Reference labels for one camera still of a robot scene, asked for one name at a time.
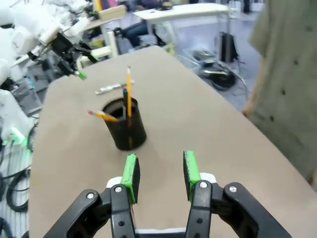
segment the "silver pen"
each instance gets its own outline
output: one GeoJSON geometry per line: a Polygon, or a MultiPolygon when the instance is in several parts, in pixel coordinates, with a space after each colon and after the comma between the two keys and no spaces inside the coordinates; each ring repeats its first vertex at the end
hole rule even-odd
{"type": "Polygon", "coordinates": [[[109,85],[107,87],[104,87],[104,88],[101,88],[99,89],[98,91],[95,91],[95,94],[96,95],[100,95],[100,94],[103,94],[103,93],[107,93],[113,89],[117,89],[117,88],[123,88],[123,87],[126,87],[127,84],[126,83],[116,83],[116,84],[113,84],[113,85],[109,85]]]}

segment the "pencil holder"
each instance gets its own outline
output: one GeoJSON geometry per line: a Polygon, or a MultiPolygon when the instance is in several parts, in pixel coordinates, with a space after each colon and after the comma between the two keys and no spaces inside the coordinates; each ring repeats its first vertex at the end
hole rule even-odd
{"type": "Polygon", "coordinates": [[[123,98],[109,102],[102,110],[106,114],[119,119],[118,122],[105,123],[119,150],[133,150],[140,147],[147,138],[145,133],[138,101],[132,98],[132,117],[124,118],[123,98]]]}

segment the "yellow pencil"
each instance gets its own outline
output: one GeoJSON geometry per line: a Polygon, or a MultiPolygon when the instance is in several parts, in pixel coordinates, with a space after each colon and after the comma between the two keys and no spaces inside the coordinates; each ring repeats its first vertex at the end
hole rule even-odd
{"type": "Polygon", "coordinates": [[[91,110],[88,111],[88,114],[96,116],[98,118],[103,118],[106,121],[112,121],[112,122],[118,122],[119,119],[109,115],[109,114],[105,114],[104,112],[93,112],[91,110]]]}
{"type": "Polygon", "coordinates": [[[132,117],[132,86],[131,86],[131,67],[128,67],[127,75],[127,91],[128,91],[128,117],[132,117]]]}

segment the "beige tabletop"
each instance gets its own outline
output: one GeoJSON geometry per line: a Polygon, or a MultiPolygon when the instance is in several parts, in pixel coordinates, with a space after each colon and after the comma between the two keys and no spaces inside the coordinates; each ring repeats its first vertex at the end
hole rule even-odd
{"type": "MultiPolygon", "coordinates": [[[[158,47],[85,68],[81,81],[64,77],[48,89],[35,142],[30,185],[30,236],[41,238],[85,189],[102,192],[121,176],[127,152],[118,151],[105,123],[87,114],[120,90],[94,92],[125,82],[131,66],[133,96],[148,135],[139,156],[139,229],[186,226],[190,203],[183,150],[194,150],[201,172],[221,186],[242,183],[294,238],[317,237],[317,195],[285,157],[210,86],[158,47]]],[[[96,235],[111,237],[109,223],[96,235]]],[[[236,238],[213,215],[211,238],[236,238]]]]}

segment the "black bag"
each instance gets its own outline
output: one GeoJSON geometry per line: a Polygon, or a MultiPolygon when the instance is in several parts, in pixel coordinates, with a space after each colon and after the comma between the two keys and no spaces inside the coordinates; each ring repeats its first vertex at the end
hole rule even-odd
{"type": "Polygon", "coordinates": [[[227,62],[226,56],[227,56],[228,50],[230,50],[230,54],[229,54],[229,62],[230,63],[234,62],[234,60],[239,59],[239,55],[236,51],[236,46],[234,44],[233,35],[222,32],[221,33],[221,52],[220,52],[220,60],[222,62],[227,62]],[[229,49],[227,49],[227,38],[229,38],[229,44],[228,44],[229,49]]]}
{"type": "Polygon", "coordinates": [[[243,0],[243,13],[251,13],[251,0],[243,0]]]}

